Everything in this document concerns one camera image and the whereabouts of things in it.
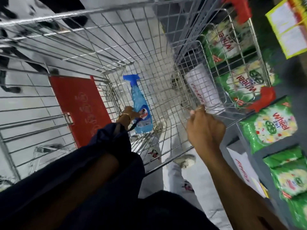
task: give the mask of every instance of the shopping cart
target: shopping cart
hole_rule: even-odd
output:
[[[1,22],[8,36],[0,39],[0,47],[14,46],[28,58],[1,53],[10,58],[7,67],[0,67],[7,71],[5,85],[22,90],[19,94],[0,90],[0,146],[16,180],[85,145],[125,106],[133,106],[130,85],[122,78],[126,74],[139,74],[153,123],[165,126],[159,140],[162,164],[147,174],[193,148],[185,124],[197,105],[204,104],[227,126],[255,106],[264,106],[268,95],[272,99],[271,88],[261,90],[263,95],[251,89],[253,98],[242,104],[231,100],[218,81],[245,66],[248,82],[271,86],[246,0],[226,2],[234,8],[225,8],[221,0],[161,0]],[[70,29],[63,21],[75,22],[72,17],[82,15],[88,17],[84,27]],[[247,22],[244,34],[249,32],[253,44],[248,55],[241,48],[234,18]],[[203,31],[215,31],[216,44],[222,44],[225,39],[216,21],[227,22],[227,40],[235,44],[237,55],[228,58],[222,47],[225,60],[213,60],[210,67],[211,39]],[[60,29],[37,29],[39,22],[56,22]],[[21,30],[32,33],[18,35]],[[260,77],[248,72],[250,58],[259,61]],[[31,64],[44,69],[38,71]],[[130,132],[132,150],[146,151],[152,134]]]

